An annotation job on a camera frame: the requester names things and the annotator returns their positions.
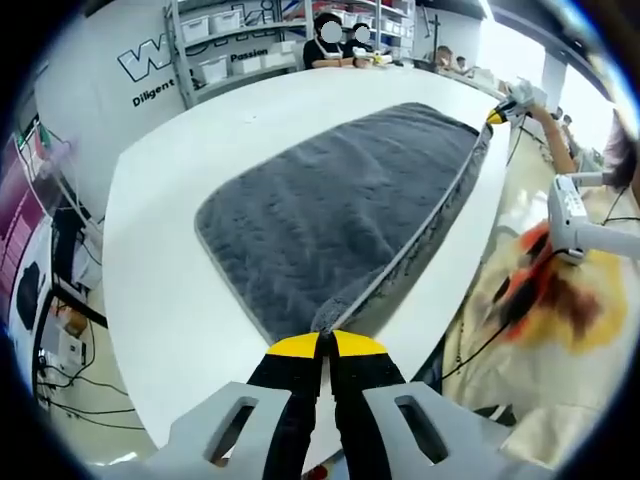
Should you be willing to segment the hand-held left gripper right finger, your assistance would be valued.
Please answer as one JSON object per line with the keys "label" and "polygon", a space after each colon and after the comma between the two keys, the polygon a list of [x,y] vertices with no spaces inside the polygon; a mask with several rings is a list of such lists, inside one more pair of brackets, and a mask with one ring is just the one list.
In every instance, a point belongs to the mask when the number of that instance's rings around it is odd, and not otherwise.
{"label": "hand-held left gripper right finger", "polygon": [[500,478],[503,460],[485,443],[480,418],[406,381],[378,342],[334,331],[330,376],[351,478]]}

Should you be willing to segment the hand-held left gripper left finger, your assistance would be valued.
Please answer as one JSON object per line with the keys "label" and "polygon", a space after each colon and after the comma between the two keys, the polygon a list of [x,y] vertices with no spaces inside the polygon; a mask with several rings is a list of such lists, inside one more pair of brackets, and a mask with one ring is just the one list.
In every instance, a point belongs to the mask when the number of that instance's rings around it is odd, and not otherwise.
{"label": "hand-held left gripper left finger", "polygon": [[315,428],[319,333],[272,345],[249,380],[230,382],[178,418],[167,467],[181,479],[298,479]]}

